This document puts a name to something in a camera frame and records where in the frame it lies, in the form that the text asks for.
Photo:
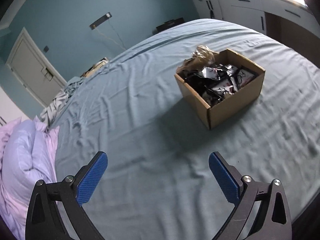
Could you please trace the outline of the striped grey cloth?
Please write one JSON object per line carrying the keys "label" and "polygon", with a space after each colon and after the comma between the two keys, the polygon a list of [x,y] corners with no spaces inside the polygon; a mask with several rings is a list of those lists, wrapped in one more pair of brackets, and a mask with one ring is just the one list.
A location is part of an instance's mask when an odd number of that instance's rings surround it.
{"label": "striped grey cloth", "polygon": [[40,120],[47,126],[51,126],[58,115],[63,110],[64,106],[69,100],[69,94],[61,89],[52,100],[52,102],[44,108],[40,114]]}

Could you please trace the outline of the white deer snack packet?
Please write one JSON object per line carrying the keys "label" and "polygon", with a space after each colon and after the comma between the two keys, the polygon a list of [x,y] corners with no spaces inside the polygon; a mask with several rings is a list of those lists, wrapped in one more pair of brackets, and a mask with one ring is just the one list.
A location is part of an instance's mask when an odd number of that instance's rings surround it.
{"label": "white deer snack packet", "polygon": [[242,89],[247,84],[249,84],[252,80],[256,78],[256,74],[246,68],[240,68],[236,73],[235,80],[238,89]]}

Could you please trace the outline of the white snack packet near box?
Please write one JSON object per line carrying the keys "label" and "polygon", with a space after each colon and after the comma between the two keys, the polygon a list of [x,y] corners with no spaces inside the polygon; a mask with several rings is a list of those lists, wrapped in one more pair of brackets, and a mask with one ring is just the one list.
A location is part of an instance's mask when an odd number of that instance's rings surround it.
{"label": "white snack packet near box", "polygon": [[212,68],[212,67],[204,67],[201,71],[199,71],[199,76],[207,79],[212,79],[212,80],[220,79],[216,68]]}

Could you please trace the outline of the white black snack packet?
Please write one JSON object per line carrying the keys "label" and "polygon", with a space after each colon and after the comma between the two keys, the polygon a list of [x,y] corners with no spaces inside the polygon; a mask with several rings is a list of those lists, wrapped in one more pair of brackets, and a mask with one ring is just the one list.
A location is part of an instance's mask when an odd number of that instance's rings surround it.
{"label": "white black snack packet", "polygon": [[225,79],[218,83],[216,86],[211,88],[213,92],[220,96],[225,96],[227,94],[234,94],[237,90],[237,88],[233,85],[232,81],[229,79]]}

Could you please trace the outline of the white cabinet unit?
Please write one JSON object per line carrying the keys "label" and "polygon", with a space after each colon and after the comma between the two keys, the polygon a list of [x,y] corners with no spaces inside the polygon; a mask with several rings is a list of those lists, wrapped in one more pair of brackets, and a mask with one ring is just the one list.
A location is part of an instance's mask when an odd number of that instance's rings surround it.
{"label": "white cabinet unit", "polygon": [[304,0],[193,0],[200,18],[262,33],[319,66],[319,22]]}

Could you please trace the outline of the brown cardboard box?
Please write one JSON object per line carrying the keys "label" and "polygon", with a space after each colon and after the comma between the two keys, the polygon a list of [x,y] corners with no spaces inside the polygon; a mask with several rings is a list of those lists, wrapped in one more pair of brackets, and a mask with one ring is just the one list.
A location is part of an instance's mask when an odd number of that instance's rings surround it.
{"label": "brown cardboard box", "polygon": [[[229,48],[219,52],[215,63],[207,67],[216,68],[219,80],[199,76],[199,70],[176,69],[175,79],[184,100],[191,105],[200,120],[208,129],[221,124],[244,107],[256,100],[261,92],[265,70],[247,57]],[[238,89],[235,76],[240,68],[246,68],[257,76],[242,89]],[[234,94],[220,96],[211,88],[221,81],[229,79],[237,88]]]}

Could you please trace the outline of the box of items by bed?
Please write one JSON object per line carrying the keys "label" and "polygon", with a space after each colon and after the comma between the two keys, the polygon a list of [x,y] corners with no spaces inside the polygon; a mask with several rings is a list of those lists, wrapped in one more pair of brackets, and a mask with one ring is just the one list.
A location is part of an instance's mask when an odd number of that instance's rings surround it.
{"label": "box of items by bed", "polygon": [[98,61],[97,63],[93,64],[93,66],[91,68],[89,68],[89,70],[84,72],[81,75],[81,77],[90,77],[90,76],[92,76],[96,71],[98,71],[101,67],[106,65],[108,62],[109,62],[108,58],[106,58],[106,57],[102,58],[100,61]]}

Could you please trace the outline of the black box behind bed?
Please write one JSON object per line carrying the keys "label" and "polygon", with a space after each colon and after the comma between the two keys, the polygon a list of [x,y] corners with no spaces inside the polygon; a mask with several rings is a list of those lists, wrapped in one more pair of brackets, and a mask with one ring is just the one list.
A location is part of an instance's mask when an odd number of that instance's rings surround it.
{"label": "black box behind bed", "polygon": [[175,26],[178,26],[178,25],[181,25],[181,24],[184,24],[185,23],[185,20],[184,18],[177,18],[175,20],[169,20],[167,22],[164,22],[163,24],[159,25],[156,27],[156,30],[158,33],[162,32],[162,31],[165,31],[167,29],[170,29],[172,27],[175,27]]}

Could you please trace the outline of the lilac duvet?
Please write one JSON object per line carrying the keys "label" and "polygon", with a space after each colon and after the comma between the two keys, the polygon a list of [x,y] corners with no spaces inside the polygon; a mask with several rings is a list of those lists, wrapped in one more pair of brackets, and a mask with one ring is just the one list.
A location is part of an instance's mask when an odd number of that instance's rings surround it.
{"label": "lilac duvet", "polygon": [[57,181],[55,157],[59,128],[48,129],[38,118],[17,118],[1,127],[1,216],[17,239],[25,224],[36,182]]}

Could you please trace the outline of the black wall bracket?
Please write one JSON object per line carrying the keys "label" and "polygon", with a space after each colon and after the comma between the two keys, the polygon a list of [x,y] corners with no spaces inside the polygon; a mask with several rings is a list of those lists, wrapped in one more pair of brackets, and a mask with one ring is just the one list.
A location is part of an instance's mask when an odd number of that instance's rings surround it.
{"label": "black wall bracket", "polygon": [[111,13],[108,12],[106,14],[104,14],[103,16],[101,16],[100,18],[98,18],[96,21],[94,21],[89,27],[91,30],[95,29],[96,27],[98,27],[99,25],[101,25],[102,23],[104,23],[105,21],[109,20],[112,17]]}

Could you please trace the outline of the white door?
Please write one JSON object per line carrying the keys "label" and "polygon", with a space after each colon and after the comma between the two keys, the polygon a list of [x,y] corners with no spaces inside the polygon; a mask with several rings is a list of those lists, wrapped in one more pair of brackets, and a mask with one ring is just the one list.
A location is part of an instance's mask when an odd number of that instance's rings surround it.
{"label": "white door", "polygon": [[6,65],[43,107],[48,107],[67,83],[40,51],[25,28],[16,39]]}

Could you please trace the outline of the teal bed sheet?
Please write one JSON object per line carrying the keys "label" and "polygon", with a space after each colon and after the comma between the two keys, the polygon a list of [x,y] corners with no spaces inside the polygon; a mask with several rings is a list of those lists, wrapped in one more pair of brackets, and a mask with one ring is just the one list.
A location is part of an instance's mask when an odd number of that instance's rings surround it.
{"label": "teal bed sheet", "polygon": [[[259,98],[212,130],[174,77],[199,45],[266,71]],[[319,68],[237,24],[195,20],[140,42],[87,79],[55,125],[58,180],[108,156],[84,205],[105,239],[212,239],[233,208],[209,169],[214,151],[257,181],[278,178],[293,219],[319,192]]]}

